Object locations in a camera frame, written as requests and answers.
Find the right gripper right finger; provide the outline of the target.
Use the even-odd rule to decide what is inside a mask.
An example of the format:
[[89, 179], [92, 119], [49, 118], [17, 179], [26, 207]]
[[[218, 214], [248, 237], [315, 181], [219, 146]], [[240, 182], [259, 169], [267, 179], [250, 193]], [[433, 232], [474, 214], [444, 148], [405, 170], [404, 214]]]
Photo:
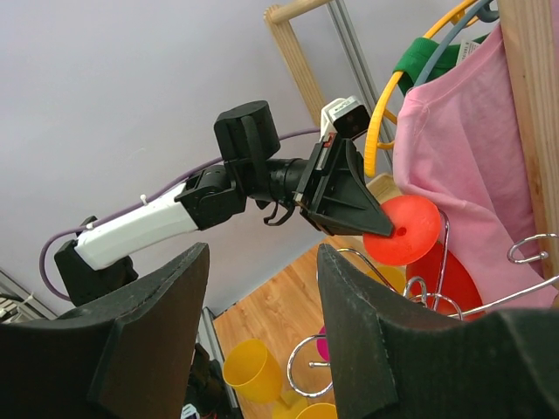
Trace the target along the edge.
[[318, 286], [340, 418], [557, 417], [556, 310], [408, 328], [381, 314], [391, 290], [327, 252]]

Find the red plastic wine glass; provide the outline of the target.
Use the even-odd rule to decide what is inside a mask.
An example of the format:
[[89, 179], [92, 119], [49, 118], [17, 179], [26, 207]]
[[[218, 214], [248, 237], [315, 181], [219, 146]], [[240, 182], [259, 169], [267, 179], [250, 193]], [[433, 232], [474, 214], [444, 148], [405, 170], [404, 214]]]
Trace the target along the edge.
[[405, 279], [396, 289], [441, 314], [461, 313], [472, 320], [480, 313], [480, 293], [467, 269], [445, 240], [450, 224], [434, 203], [422, 196], [397, 196], [381, 204], [394, 225], [389, 237], [365, 233], [363, 244], [371, 258], [386, 266], [403, 267]]

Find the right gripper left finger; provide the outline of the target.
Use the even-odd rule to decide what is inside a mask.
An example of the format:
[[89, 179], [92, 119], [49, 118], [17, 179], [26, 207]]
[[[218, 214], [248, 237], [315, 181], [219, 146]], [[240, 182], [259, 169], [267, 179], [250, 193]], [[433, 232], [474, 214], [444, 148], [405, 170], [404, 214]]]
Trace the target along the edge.
[[209, 266], [194, 244], [56, 319], [2, 325], [2, 417], [179, 417]]

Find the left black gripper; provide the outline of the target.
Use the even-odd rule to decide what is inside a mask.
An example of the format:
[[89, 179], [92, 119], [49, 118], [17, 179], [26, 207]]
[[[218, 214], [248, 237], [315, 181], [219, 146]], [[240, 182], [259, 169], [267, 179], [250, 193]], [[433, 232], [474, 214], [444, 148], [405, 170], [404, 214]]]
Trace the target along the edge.
[[365, 184], [362, 154], [348, 139], [329, 138], [314, 145], [293, 201], [307, 221], [330, 236], [390, 237], [394, 231]]

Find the magenta plastic wine glass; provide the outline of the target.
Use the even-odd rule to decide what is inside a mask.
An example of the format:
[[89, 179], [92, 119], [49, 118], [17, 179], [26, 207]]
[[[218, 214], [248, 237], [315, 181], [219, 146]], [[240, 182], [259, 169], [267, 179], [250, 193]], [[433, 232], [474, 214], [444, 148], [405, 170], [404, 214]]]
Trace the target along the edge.
[[326, 338], [326, 327], [322, 327], [319, 331], [319, 335], [321, 336], [317, 341], [316, 341], [316, 348], [318, 351], [318, 354], [320, 355], [320, 357], [326, 361], [329, 362], [330, 361], [330, 356], [329, 356], [329, 351], [328, 351], [328, 341]]

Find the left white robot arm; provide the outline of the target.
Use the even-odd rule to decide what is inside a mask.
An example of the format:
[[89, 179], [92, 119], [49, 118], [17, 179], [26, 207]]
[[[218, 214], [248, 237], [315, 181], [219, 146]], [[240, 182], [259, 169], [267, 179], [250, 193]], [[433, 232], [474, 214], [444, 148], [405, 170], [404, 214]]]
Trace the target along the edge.
[[308, 158], [280, 159], [269, 104], [255, 100], [221, 113], [218, 162], [196, 169], [159, 196], [110, 220], [88, 218], [54, 261], [70, 301], [81, 306], [135, 281], [132, 255], [163, 240], [203, 231], [245, 211], [271, 208], [277, 227], [294, 212], [330, 236], [389, 237], [394, 225], [368, 190], [355, 139], [369, 124], [355, 97], [321, 109], [320, 138]]

